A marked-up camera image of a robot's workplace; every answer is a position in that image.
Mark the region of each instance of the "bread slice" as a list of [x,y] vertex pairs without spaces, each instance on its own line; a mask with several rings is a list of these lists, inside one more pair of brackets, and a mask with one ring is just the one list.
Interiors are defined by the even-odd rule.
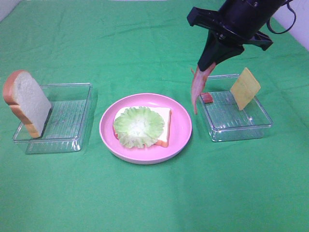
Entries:
[[25,70],[13,72],[4,83],[3,98],[30,136],[40,137],[52,105],[31,74]]
[[[121,108],[115,115],[114,121],[116,118],[118,118],[127,108],[129,107],[123,107]],[[162,147],[168,147],[169,145],[169,125],[170,125],[170,116],[171,116],[171,109],[166,107],[149,107],[150,110],[157,112],[160,114],[164,120],[164,126],[163,126],[163,132],[158,138],[158,141],[155,143],[155,145],[159,145]]]

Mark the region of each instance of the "green fabric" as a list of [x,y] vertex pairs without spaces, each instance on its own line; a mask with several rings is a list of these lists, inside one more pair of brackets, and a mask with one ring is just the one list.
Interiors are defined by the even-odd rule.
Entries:
[[[267,51],[246,45],[213,72],[252,71],[269,136],[214,143],[193,114],[190,68],[208,32],[186,16],[223,2],[26,0],[0,23],[1,85],[25,69],[41,85],[91,82],[98,98],[84,148],[41,155],[13,144],[19,120],[0,101],[0,231],[309,231],[308,51],[262,28]],[[193,126],[179,155],[149,166],[115,157],[98,130],[112,103],[142,92],[175,99]]]

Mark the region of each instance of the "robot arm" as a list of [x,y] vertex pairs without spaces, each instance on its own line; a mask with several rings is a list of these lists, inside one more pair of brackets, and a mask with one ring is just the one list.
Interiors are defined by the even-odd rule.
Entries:
[[243,44],[253,44],[264,51],[272,40],[259,29],[286,0],[226,0],[219,11],[193,7],[187,20],[191,26],[209,29],[204,51],[198,61],[201,71],[212,63],[240,55]]

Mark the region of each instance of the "pink food piece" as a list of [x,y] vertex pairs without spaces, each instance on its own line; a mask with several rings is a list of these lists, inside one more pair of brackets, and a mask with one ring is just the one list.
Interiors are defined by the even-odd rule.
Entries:
[[194,78],[191,85],[191,102],[194,106],[194,114],[197,114],[197,98],[205,88],[205,83],[212,70],[216,67],[216,63],[212,63],[205,71],[201,71],[197,66],[197,70],[194,73]]
[[204,103],[213,103],[213,99],[210,93],[201,93],[201,97]]

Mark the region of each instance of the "transparent tray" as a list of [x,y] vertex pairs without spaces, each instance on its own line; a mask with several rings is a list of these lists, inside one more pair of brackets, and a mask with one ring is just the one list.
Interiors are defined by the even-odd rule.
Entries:
[[26,154],[73,152],[82,149],[91,108],[90,83],[42,85],[52,103],[42,136],[30,137],[20,123],[13,141]]
[[214,142],[262,138],[272,126],[257,97],[243,110],[238,109],[229,91],[238,77],[239,74],[208,77],[204,91],[210,92],[213,103],[205,104],[199,97],[199,109]]

